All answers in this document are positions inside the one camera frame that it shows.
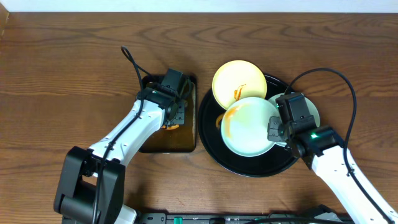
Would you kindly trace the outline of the green orange sponge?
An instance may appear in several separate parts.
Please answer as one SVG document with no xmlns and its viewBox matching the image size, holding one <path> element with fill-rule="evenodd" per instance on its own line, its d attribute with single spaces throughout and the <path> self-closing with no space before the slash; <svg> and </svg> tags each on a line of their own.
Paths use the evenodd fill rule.
<svg viewBox="0 0 398 224">
<path fill-rule="evenodd" d="M 171 126 L 163 125 L 163 126 L 161 126 L 161 129 L 174 130 L 174 129 L 177 129 L 179 126 L 180 126 L 179 124 L 174 124 L 174 125 L 171 125 Z"/>
</svg>

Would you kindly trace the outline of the light blue front plate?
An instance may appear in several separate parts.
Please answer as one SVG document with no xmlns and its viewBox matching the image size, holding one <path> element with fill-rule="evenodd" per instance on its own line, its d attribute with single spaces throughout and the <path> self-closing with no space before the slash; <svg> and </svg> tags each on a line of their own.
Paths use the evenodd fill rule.
<svg viewBox="0 0 398 224">
<path fill-rule="evenodd" d="M 227 148 L 243 157 L 268 152 L 274 141 L 268 140 L 268 124 L 277 108 L 269 101 L 249 97 L 231 105 L 221 120 L 221 137 Z"/>
</svg>

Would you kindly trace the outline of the light blue plate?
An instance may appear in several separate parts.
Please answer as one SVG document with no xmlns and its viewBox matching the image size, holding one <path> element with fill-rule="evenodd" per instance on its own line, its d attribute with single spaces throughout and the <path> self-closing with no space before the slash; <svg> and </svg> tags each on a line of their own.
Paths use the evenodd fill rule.
<svg viewBox="0 0 398 224">
<path fill-rule="evenodd" d="M 280 97 L 281 95 L 282 95 L 282 93 L 276 94 L 276 95 L 272 96 L 271 98 L 269 98 L 268 101 L 269 101 L 274 107 L 276 107 L 276 102 L 275 102 L 275 100 L 276 100 L 278 97 Z M 309 110 L 310 114 L 313 115 L 314 118 L 315 118 L 316 126 L 319 128 L 319 127 L 320 127 L 320 115 L 319 115 L 319 112 L 318 112 L 316 106 L 315 106 L 307 97 L 305 97 L 305 101 L 306 101 L 306 104 L 307 104 L 307 106 L 308 106 L 308 110 Z"/>
<path fill-rule="evenodd" d="M 249 97 L 231 105 L 221 120 L 221 137 L 227 148 L 243 157 L 268 152 L 274 141 L 268 140 L 268 124 L 277 108 L 269 101 Z"/>
</svg>

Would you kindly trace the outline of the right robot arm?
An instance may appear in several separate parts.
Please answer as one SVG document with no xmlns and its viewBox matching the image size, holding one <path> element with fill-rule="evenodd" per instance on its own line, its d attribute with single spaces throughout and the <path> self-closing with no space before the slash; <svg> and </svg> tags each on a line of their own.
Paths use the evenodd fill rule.
<svg viewBox="0 0 398 224">
<path fill-rule="evenodd" d="M 354 223 L 397 223 L 397 212 L 363 174 L 344 140 L 330 126 L 317 127 L 313 116 L 283 123 L 272 116 L 268 140 L 286 142 L 288 151 L 300 157 L 319 176 Z"/>
</svg>

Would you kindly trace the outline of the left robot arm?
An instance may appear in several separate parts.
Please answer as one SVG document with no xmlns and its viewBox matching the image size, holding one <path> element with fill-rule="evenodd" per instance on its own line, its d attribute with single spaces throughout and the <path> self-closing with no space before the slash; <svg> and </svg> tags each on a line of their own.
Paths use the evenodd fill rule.
<svg viewBox="0 0 398 224">
<path fill-rule="evenodd" d="M 123 204 L 126 167 L 145 141 L 174 118 L 185 100 L 152 88 L 139 92 L 128 115 L 88 149 L 72 147 L 63 162 L 53 209 L 65 223 L 135 223 Z"/>
</svg>

